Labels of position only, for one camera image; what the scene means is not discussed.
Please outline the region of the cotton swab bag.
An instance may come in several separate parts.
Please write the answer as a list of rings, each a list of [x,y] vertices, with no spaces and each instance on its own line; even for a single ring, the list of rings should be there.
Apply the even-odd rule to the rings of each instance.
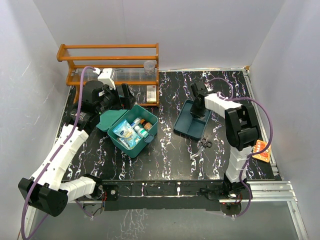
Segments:
[[[117,135],[118,141],[128,150],[132,150],[141,140],[141,137],[131,127],[126,119],[115,126],[112,132]]]

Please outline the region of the black handled scissors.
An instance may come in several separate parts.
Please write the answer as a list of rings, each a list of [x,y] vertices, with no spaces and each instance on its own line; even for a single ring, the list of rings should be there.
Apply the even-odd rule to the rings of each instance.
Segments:
[[[207,138],[204,138],[204,137],[200,140],[200,143],[201,143],[201,146],[200,146],[200,148],[198,149],[198,151],[197,151],[196,153],[193,153],[193,154],[190,156],[190,159],[191,159],[191,160],[194,159],[194,158],[196,158],[196,157],[198,157],[199,155],[201,155],[202,152],[203,152],[206,148],[211,148],[212,145],[213,145],[213,143],[212,143],[210,140],[208,140]]]

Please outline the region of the blue white spray can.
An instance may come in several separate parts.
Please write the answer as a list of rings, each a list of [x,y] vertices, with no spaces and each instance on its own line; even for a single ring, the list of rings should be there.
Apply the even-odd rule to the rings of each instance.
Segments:
[[[138,126],[141,122],[141,118],[140,117],[137,117],[130,125],[132,128]]]

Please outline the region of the teal divided tray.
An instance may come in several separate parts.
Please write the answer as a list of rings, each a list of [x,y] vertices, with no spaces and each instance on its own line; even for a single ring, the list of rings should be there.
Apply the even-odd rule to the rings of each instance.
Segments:
[[[181,134],[185,137],[200,140],[205,132],[205,128],[212,112],[205,109],[204,117],[194,118],[190,112],[193,103],[194,102],[190,99],[184,102],[173,126],[173,130],[175,133]]]

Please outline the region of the teal medicine kit box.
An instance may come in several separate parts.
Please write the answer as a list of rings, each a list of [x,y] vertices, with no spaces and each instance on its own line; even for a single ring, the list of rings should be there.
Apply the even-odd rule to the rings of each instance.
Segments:
[[[117,148],[135,158],[155,139],[158,118],[140,105],[134,105],[130,110],[106,111],[96,127],[106,132]]]

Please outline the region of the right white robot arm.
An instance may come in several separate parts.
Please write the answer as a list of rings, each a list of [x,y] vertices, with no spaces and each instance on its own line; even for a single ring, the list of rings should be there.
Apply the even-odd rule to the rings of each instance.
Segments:
[[[252,105],[240,104],[235,99],[209,91],[203,82],[193,83],[191,90],[195,97],[190,109],[193,117],[202,118],[209,110],[225,120],[230,156],[222,190],[226,197],[233,199],[246,187],[247,160],[261,137],[255,109]]]

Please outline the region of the white green pill bottle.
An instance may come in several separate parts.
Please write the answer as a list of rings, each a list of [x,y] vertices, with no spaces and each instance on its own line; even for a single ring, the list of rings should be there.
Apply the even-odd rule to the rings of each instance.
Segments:
[[[139,125],[136,125],[134,127],[134,130],[137,132],[137,134],[141,137],[141,138],[144,138],[148,132],[143,128],[143,127],[140,127]]]

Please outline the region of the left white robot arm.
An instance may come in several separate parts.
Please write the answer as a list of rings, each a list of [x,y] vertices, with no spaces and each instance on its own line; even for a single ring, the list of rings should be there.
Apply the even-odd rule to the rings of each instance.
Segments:
[[[93,80],[87,82],[64,119],[60,136],[41,166],[27,178],[22,178],[18,189],[27,206],[57,217],[69,202],[88,195],[97,200],[103,195],[102,180],[91,174],[62,183],[72,159],[88,139],[106,112],[130,110],[136,99],[126,83],[121,85],[122,94],[107,84]]]

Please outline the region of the brown syrup bottle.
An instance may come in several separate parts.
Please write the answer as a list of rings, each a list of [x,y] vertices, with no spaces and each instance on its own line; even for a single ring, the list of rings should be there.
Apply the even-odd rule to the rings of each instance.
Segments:
[[[149,121],[147,121],[145,119],[141,119],[140,120],[140,124],[143,126],[143,128],[146,131],[149,131],[153,127],[153,125]]]

